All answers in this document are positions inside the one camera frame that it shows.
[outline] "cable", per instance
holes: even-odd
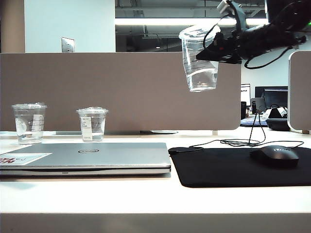
[[[264,135],[264,139],[262,141],[251,139],[257,115],[258,115],[258,118],[259,118],[259,125],[260,125],[261,130],[262,130],[263,135]],[[221,144],[226,144],[226,145],[229,145],[229,146],[232,146],[232,147],[245,147],[245,146],[249,146],[251,148],[252,147],[262,146],[262,145],[269,144],[269,143],[274,143],[274,142],[299,142],[300,143],[297,146],[291,147],[291,149],[297,148],[297,147],[299,147],[299,146],[304,144],[303,141],[279,140],[279,141],[264,142],[265,140],[266,140],[266,134],[265,134],[265,132],[263,130],[263,127],[262,127],[262,124],[261,124],[259,109],[257,109],[256,110],[256,114],[255,114],[255,118],[254,118],[254,121],[253,121],[253,125],[252,125],[252,130],[251,130],[251,133],[250,133],[250,136],[249,136],[248,139],[239,139],[239,138],[237,138],[237,139],[215,139],[215,140],[212,140],[212,141],[209,141],[209,142],[206,142],[206,143],[201,143],[201,144],[189,146],[189,148],[195,148],[195,150],[176,151],[176,152],[177,153],[186,153],[186,152],[194,152],[194,151],[203,150],[204,148],[196,148],[196,147],[197,146],[206,145],[206,144],[210,144],[212,142],[217,142],[217,141],[219,141]]]
[[[288,46],[280,55],[279,57],[277,57],[276,59],[262,65],[262,66],[258,66],[258,67],[248,67],[248,63],[255,57],[252,57],[250,59],[248,59],[245,64],[244,64],[244,67],[247,68],[247,69],[259,69],[259,68],[263,68],[263,67],[266,67],[267,65],[271,64],[272,62],[275,62],[277,59],[279,59],[281,56],[283,56],[288,50],[291,50],[293,47],[292,46]]]
[[[224,15],[223,17],[221,17],[221,18],[219,19],[219,21],[218,21],[217,23],[215,23],[214,26],[205,34],[204,39],[203,39],[203,47],[204,47],[204,49],[206,49],[206,46],[205,46],[206,37],[207,37],[207,36],[210,34],[210,32],[216,27],[216,25],[220,22],[220,20],[222,20],[223,18],[228,17],[228,16],[230,16],[230,14],[227,14],[227,15]]]
[[[287,8],[289,8],[290,6],[292,6],[292,5],[295,5],[295,4],[300,4],[300,3],[302,3],[303,1],[297,1],[297,2],[291,2],[291,3],[289,3],[288,5],[286,5],[279,13],[278,13],[278,15],[271,21],[271,23],[267,26],[267,28],[269,28],[271,25],[279,25],[280,23],[282,23],[281,21],[279,21],[279,18],[282,16],[282,14],[284,13],[284,11],[287,9]],[[276,27],[276,30],[277,30],[277,32],[280,34],[280,35],[282,35],[282,33],[280,32],[280,30],[279,30],[279,28],[278,27]],[[248,59],[247,61],[246,61],[246,63],[244,64],[244,67],[245,68],[247,68],[247,69],[259,69],[259,68],[263,68],[263,67],[265,67],[265,66],[267,66],[267,65],[269,65],[269,64],[271,64],[272,62],[275,62],[277,59],[279,59],[281,56],[283,56],[288,50],[291,50],[293,47],[292,46],[288,46],[282,53],[281,53],[281,55],[279,56],[279,57],[277,57],[276,59],[274,59],[274,60],[272,60],[272,61],[270,61],[270,62],[268,62],[268,63],[266,63],[266,64],[264,64],[264,65],[262,65],[262,66],[258,66],[258,67],[248,67],[247,65],[248,65],[248,63],[253,59],[253,58],[255,58],[255,57],[252,57],[252,58],[250,58],[250,59]]]

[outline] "white desk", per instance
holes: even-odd
[[[264,129],[267,141],[311,135]],[[262,139],[260,128],[255,139]],[[166,142],[189,146],[215,138],[248,138],[250,128],[173,135],[106,136],[105,142]],[[0,152],[21,148],[0,137]],[[77,143],[80,136],[47,136],[44,143]],[[206,147],[223,147],[217,142]],[[0,232],[306,233],[311,232],[311,186],[186,188],[172,163],[171,177],[2,180]]]

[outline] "ceiling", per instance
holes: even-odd
[[[219,18],[221,0],[115,0],[116,18]],[[264,0],[236,0],[247,18],[265,18]],[[181,51],[183,26],[116,25],[117,51]]]

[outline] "black mouse pad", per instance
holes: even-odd
[[[267,187],[311,185],[311,149],[295,148],[295,168],[272,168],[250,158],[258,148],[212,148],[171,154],[186,187]]]

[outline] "black mouse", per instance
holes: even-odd
[[[298,155],[292,149],[276,145],[252,151],[250,156],[259,163],[273,167],[295,167],[299,160]]]

